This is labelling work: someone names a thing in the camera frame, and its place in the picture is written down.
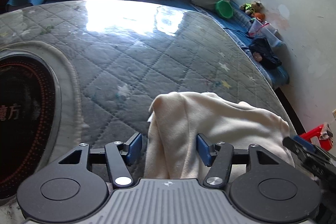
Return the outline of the cream white garment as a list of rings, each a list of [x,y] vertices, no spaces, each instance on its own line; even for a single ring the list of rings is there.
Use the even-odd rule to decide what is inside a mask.
[[[294,165],[282,145],[290,127],[269,110],[243,101],[233,103],[215,93],[171,92],[157,96],[150,112],[145,178],[203,180],[209,169],[197,154],[198,134],[236,149],[259,144]]]

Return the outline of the dark clothes pile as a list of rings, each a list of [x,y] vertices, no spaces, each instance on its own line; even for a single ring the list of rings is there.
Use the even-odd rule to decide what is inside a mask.
[[[282,62],[272,51],[266,38],[254,38],[248,46],[255,61],[260,63],[265,69],[276,69]]]

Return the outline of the red plastic stool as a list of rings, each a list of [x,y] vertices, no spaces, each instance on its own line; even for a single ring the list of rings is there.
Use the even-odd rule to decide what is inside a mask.
[[[333,133],[331,132],[330,125],[326,122],[301,134],[300,137],[321,147],[325,151],[330,151],[333,148]]]

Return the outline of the round black induction cooktop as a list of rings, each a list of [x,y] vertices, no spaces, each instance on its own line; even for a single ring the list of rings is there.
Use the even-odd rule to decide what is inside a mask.
[[[80,85],[65,54],[41,41],[1,47],[1,204],[81,140]]]

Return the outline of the clear plastic storage box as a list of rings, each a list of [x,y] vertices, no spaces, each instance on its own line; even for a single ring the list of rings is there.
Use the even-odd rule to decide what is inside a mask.
[[[250,20],[251,27],[248,31],[251,37],[262,37],[266,38],[271,48],[280,48],[284,46],[285,43],[280,39],[278,30],[273,28],[273,26],[268,22],[260,22],[253,18]]]

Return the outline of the orange stuffed toy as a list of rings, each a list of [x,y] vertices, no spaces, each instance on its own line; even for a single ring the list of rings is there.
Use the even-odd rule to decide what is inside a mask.
[[[252,16],[252,18],[255,18],[256,20],[258,20],[259,22],[264,22],[265,21],[265,14],[263,14],[261,12],[255,12],[251,16]]]

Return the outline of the stuffed toy in yellow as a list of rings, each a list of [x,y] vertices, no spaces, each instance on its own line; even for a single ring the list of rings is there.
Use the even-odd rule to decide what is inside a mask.
[[[252,16],[256,12],[260,12],[263,9],[263,4],[261,2],[245,3],[240,5],[239,9],[245,14]]]

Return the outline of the green plastic basin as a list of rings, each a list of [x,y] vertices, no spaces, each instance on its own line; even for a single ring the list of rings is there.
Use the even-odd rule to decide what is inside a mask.
[[[220,0],[215,4],[215,12],[223,19],[231,19],[234,11],[228,1]]]

